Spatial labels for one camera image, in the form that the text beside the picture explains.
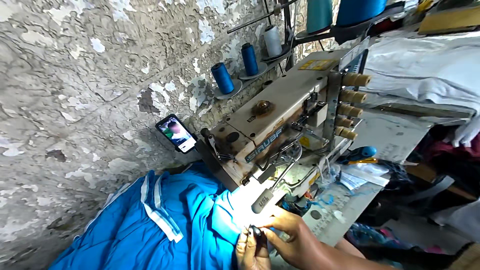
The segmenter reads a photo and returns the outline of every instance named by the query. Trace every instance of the smartphone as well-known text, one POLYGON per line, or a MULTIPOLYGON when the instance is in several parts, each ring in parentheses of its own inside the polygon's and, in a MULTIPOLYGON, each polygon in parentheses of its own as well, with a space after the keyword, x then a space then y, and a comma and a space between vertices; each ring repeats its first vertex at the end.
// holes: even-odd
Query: smartphone
POLYGON ((156 123, 155 128, 175 146, 177 151, 186 154, 195 148, 196 136, 188 131, 175 114, 156 123))

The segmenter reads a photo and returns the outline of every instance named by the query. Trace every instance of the blue screwdriver handle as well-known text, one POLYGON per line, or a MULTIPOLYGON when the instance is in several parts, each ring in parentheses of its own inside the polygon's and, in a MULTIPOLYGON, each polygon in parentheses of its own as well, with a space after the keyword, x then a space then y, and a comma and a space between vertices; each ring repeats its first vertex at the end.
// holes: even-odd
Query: blue screwdriver handle
POLYGON ((377 153, 377 149, 373 146, 363 146, 353 149, 346 156, 338 158, 337 162, 347 165, 349 161, 359 161, 373 157, 377 153))

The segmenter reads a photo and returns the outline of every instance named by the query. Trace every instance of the blue thread cone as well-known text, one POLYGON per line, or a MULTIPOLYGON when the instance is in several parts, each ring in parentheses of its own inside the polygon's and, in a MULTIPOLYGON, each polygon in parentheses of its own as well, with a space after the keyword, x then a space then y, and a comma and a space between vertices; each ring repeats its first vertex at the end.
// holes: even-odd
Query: blue thread cone
POLYGON ((342 0, 336 25, 350 26, 372 19, 385 10, 386 3, 387 0, 342 0))
POLYGON ((227 68, 222 62, 216 63, 211 68, 211 71, 222 94, 226 95, 233 91, 235 87, 233 86, 232 79, 230 78, 230 74, 228 74, 227 68))
POLYGON ((308 0, 307 33, 322 32, 332 24, 331 0, 308 0))
POLYGON ((245 65, 245 73, 247 76, 258 74, 257 58, 255 57, 255 50, 250 43, 245 43, 241 47, 241 55, 243 64, 245 65))

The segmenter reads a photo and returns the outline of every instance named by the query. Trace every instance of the industrial sewing machine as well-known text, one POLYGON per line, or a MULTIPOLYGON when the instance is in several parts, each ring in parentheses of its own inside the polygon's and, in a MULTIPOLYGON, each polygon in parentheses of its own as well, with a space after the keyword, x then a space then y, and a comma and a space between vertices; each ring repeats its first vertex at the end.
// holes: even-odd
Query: industrial sewing machine
POLYGON ((255 213, 285 194, 303 196, 321 175, 325 160, 334 162, 348 148, 339 147, 340 141, 355 139, 349 128, 359 122, 355 117, 362 110, 348 103, 363 102, 366 94, 348 87, 370 81, 351 72, 352 61, 368 42, 310 54, 225 121, 201 131, 204 139, 195 147, 230 191, 251 185, 258 194, 261 189, 252 204, 255 213), (287 180, 286 174, 302 159, 308 159, 308 171, 287 180))

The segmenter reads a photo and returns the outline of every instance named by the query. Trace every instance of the thread guide rod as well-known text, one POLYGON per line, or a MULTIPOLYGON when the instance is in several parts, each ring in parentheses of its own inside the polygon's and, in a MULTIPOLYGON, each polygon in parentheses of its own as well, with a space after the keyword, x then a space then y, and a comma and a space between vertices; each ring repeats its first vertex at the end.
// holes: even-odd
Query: thread guide rod
MULTIPOLYGON (((291 5, 291 4, 293 4, 293 3, 297 2, 297 1, 298 1, 298 0, 292 0, 292 1, 288 2, 288 3, 285 3, 285 4, 283 4, 283 5, 280 6, 280 9, 283 9, 283 8, 289 6, 289 5, 291 5)), ((232 28, 232 29, 230 29, 230 30, 227 30, 227 34, 231 34, 231 33, 235 32, 235 31, 238 31, 238 30, 246 27, 246 26, 252 25, 252 24, 254 24, 254 23, 258 22, 258 21, 261 21, 261 20, 263 20, 263 19, 265 19, 265 18, 273 15, 273 14, 274 14, 274 11, 271 11, 271 12, 269 12, 269 13, 261 16, 261 17, 258 17, 258 18, 256 18, 256 19, 253 19, 253 20, 251 20, 251 21, 249 21, 249 22, 247 22, 247 23, 244 23, 244 24, 242 24, 242 25, 239 25, 239 26, 237 26, 237 27, 234 27, 234 28, 232 28)))

